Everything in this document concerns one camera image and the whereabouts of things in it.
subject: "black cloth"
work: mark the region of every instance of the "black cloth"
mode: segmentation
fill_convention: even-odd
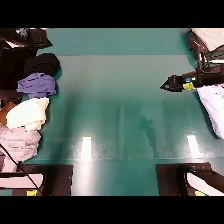
[[[0,48],[0,90],[16,90],[18,81],[27,77],[24,64],[35,57],[37,50],[31,48]]]
[[[60,67],[60,62],[52,53],[43,53],[25,62],[24,73],[26,76],[32,73],[44,73],[54,77]]]

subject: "black cable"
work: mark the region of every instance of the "black cable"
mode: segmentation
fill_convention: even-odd
[[[2,145],[0,144],[0,147],[5,151],[5,153],[7,154],[7,156],[16,164],[17,167],[19,167],[19,169],[21,169],[23,171],[23,173],[25,175],[27,175],[27,177],[30,179],[30,181],[34,184],[34,186],[36,187],[36,189],[41,193],[41,195],[43,196],[43,192],[40,190],[39,187],[37,187],[37,185],[35,184],[35,182],[33,181],[33,179],[30,177],[30,175],[24,170],[22,169],[18,163],[12,158],[12,156],[9,154],[9,152],[7,151],[7,149]]]

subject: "mauve garment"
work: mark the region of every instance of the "mauve garment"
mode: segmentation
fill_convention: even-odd
[[[18,81],[17,92],[28,93],[29,98],[44,98],[56,94],[54,78],[44,73],[33,73]]]

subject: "yellow label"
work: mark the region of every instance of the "yellow label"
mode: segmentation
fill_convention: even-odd
[[[192,82],[183,84],[183,88],[186,89],[186,90],[191,90],[191,89],[194,88],[194,84]]]
[[[27,196],[37,196],[37,190],[27,191]]]
[[[200,191],[195,191],[195,195],[196,196],[205,196],[205,194]]]

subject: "yellowish white garment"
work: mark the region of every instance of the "yellowish white garment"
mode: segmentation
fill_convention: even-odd
[[[205,43],[209,51],[224,44],[224,28],[191,28]]]
[[[32,98],[14,107],[6,116],[8,128],[25,127],[26,131],[37,131],[46,121],[45,110],[49,98]]]

